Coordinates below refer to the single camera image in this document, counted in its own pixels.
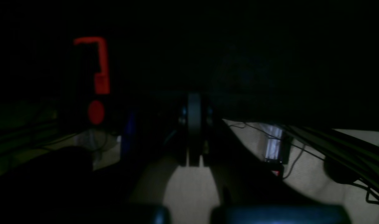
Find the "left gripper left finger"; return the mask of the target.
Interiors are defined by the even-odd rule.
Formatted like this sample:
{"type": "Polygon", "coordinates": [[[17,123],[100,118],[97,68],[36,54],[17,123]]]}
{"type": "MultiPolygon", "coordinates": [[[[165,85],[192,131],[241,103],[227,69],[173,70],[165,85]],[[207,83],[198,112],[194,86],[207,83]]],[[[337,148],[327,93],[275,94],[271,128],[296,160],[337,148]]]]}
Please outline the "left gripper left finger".
{"type": "Polygon", "coordinates": [[[191,116],[194,114],[195,94],[189,93],[179,104],[176,134],[174,136],[174,155],[181,167],[194,167],[193,137],[191,136],[191,116]]]}

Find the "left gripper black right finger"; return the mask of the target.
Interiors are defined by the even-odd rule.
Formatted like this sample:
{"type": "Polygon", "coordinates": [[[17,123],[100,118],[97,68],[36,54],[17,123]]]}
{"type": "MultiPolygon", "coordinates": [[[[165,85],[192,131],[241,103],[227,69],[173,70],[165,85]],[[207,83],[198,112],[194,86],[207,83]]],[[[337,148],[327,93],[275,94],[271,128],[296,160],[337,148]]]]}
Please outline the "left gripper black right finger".
{"type": "Polygon", "coordinates": [[[213,127],[213,109],[207,98],[194,94],[194,166],[208,166],[209,135],[213,127]]]}

